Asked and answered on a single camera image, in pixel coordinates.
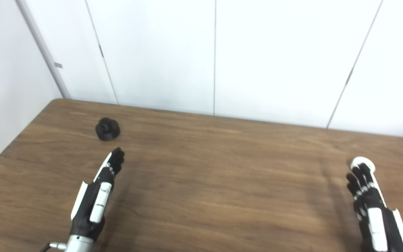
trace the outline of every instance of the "metal cylinder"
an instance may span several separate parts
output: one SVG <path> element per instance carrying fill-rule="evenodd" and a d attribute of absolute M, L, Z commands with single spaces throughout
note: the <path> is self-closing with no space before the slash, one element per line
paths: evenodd
<path fill-rule="evenodd" d="M 83 236 L 69 236 L 65 252 L 90 252 L 93 248 L 93 239 Z"/>

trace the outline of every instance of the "black 3d-printed part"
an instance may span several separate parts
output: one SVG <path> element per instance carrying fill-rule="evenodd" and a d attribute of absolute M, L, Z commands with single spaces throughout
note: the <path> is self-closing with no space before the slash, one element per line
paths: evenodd
<path fill-rule="evenodd" d="M 119 124 L 113 119 L 102 118 L 96 125 L 96 133 L 102 141 L 111 141 L 120 134 Z"/>

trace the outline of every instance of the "robotic hand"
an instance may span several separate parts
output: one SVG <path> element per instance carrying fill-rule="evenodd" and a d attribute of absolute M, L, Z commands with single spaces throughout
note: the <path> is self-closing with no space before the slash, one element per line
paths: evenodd
<path fill-rule="evenodd" d="M 358 156 L 346 175 L 347 188 L 354 197 L 355 216 L 359 220 L 362 252 L 403 252 L 403 222 L 397 209 L 385 204 L 374 177 L 376 167 L 368 158 Z"/>
<path fill-rule="evenodd" d="M 40 252 L 51 247 L 65 252 L 90 252 L 105 224 L 104 211 L 114 188 L 114 179 L 121 170 L 124 152 L 117 147 L 102 163 L 91 184 L 82 182 L 71 212 L 72 227 L 67 244 L 49 243 Z"/>

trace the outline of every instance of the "cable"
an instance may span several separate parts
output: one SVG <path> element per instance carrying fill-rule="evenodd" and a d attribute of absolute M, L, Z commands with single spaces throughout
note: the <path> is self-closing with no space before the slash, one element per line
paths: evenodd
<path fill-rule="evenodd" d="M 42 250 L 40 250 L 40 252 L 46 252 L 46 251 L 48 251 L 48 249 L 50 249 L 50 248 L 51 248 L 51 244 L 48 243 L 48 244 L 46 244 L 46 246 L 44 246 L 44 248 L 43 248 Z"/>

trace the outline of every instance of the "wood grain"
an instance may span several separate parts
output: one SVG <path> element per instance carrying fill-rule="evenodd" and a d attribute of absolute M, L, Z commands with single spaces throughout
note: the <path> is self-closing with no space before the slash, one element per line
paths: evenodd
<path fill-rule="evenodd" d="M 95 252 L 358 252 L 344 176 L 360 155 L 403 217 L 403 138 L 58 99 L 0 155 L 0 252 L 65 242 L 80 183 L 118 146 Z"/>

